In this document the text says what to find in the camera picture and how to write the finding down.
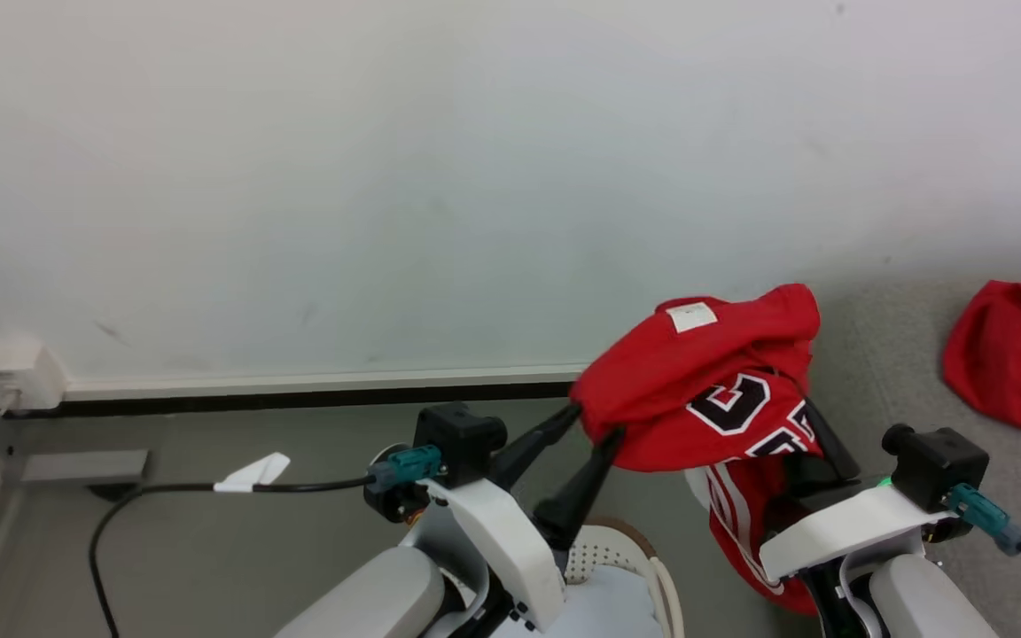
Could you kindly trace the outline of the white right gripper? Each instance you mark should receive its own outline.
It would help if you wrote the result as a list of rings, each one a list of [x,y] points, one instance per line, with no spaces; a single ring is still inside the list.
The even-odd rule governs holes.
[[[888,475],[862,477],[817,405],[806,399],[805,407],[820,457],[791,454],[782,459],[785,488],[767,505],[771,537],[759,549],[761,581],[786,581],[955,517],[943,505],[928,511],[916,504]]]

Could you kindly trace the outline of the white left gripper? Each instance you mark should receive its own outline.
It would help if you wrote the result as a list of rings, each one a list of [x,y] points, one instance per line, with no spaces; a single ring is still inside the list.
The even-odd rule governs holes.
[[[510,489],[582,408],[571,403],[493,456],[489,480],[442,484],[437,451],[398,444],[369,468],[366,494],[394,500],[382,511],[409,526],[397,549],[371,562],[370,618],[385,633],[494,633],[508,622],[531,633],[555,625],[566,603],[554,552],[567,552],[595,504],[627,429],[613,428],[558,492],[534,508],[534,521]]]

